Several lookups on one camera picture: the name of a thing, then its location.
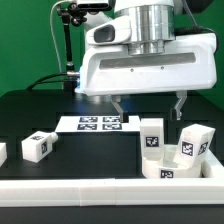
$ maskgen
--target green wall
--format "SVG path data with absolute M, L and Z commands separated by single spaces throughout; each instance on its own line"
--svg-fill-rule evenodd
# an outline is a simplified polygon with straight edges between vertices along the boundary
M 51 7 L 55 2 L 57 1 L 1 1 L 0 95 L 11 90 L 25 89 L 38 78 L 58 72 L 49 25 Z M 200 25 L 214 29 L 220 38 L 220 49 L 215 56 L 218 82 L 213 89 L 203 90 L 200 93 L 222 109 L 224 109 L 223 8 L 223 0 L 214 0 L 205 12 L 195 15 Z M 54 18 L 59 50 L 62 57 L 65 58 L 62 23 L 58 16 L 55 15 Z M 190 25 L 187 16 L 177 16 L 175 26 L 184 25 Z M 79 67 L 84 50 L 82 29 L 71 28 L 71 31 L 74 61 L 76 67 Z M 60 88 L 60 84 L 44 87 Z

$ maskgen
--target white paper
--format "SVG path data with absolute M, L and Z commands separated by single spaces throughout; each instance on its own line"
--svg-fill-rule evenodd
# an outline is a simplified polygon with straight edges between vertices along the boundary
M 119 116 L 62 116 L 55 132 L 139 132 L 140 119 L 129 116 L 128 123 L 120 123 Z

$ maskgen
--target black table surface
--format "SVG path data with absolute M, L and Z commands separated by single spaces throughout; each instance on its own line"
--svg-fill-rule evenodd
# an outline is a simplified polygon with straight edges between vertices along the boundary
M 177 144 L 182 128 L 198 123 L 216 129 L 210 149 L 224 160 L 224 112 L 189 92 L 181 121 L 170 121 L 174 93 L 125 97 L 124 110 L 140 118 L 164 118 L 165 144 Z M 0 180 L 143 178 L 139 133 L 59 134 L 39 163 L 22 158 L 21 141 L 52 132 L 61 116 L 117 115 L 111 103 L 95 104 L 61 90 L 12 91 L 0 98 L 0 142 L 7 161 Z M 223 223 L 224 205 L 0 208 L 2 223 Z

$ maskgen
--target white cube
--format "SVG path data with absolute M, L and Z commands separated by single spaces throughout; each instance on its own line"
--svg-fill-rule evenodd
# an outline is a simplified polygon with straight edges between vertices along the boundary
M 164 155 L 163 119 L 144 118 L 140 123 L 142 157 L 160 160 Z
M 7 153 L 6 153 L 6 144 L 0 143 L 0 167 L 7 159 Z
M 37 131 L 22 141 L 23 159 L 39 162 L 52 151 L 52 143 L 56 140 L 55 133 Z
M 182 130 L 174 162 L 194 167 L 201 164 L 211 144 L 215 129 L 194 124 Z

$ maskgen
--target white block with black marker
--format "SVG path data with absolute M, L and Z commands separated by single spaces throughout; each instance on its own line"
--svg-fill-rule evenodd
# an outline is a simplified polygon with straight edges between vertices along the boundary
M 164 130 L 162 118 L 144 118 L 140 123 L 142 157 L 160 160 L 164 156 Z
M 211 144 L 214 128 L 194 124 L 182 130 L 174 162 L 187 167 L 201 164 Z
M 148 178 L 199 178 L 201 177 L 201 164 L 189 168 L 172 161 L 177 150 L 177 145 L 165 145 L 165 155 L 159 161 L 142 158 L 142 173 Z
M 52 144 L 58 140 L 56 133 L 37 131 L 22 141 L 23 159 L 38 163 L 52 151 Z

